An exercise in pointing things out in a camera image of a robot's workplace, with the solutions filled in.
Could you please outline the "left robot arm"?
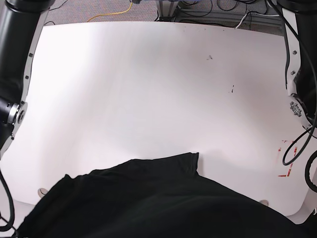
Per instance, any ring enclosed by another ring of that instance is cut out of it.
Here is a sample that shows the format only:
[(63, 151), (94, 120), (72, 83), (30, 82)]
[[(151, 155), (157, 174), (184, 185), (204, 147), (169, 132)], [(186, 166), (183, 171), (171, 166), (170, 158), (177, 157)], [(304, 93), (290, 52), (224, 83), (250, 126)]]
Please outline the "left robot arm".
[(317, 2), (315, 0), (276, 0), (268, 2), (282, 21), (286, 47), (285, 87), (290, 109), (305, 131), (291, 144), (306, 136), (294, 163), (312, 137), (317, 136)]

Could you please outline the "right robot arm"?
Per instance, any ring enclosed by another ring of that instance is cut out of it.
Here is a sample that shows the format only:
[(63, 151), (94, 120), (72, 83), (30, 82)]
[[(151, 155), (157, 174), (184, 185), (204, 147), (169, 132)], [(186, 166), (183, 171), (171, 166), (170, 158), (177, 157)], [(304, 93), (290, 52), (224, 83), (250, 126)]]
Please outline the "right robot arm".
[(0, 11), (0, 153), (15, 139), (28, 104), (32, 63), (53, 0), (6, 0)]

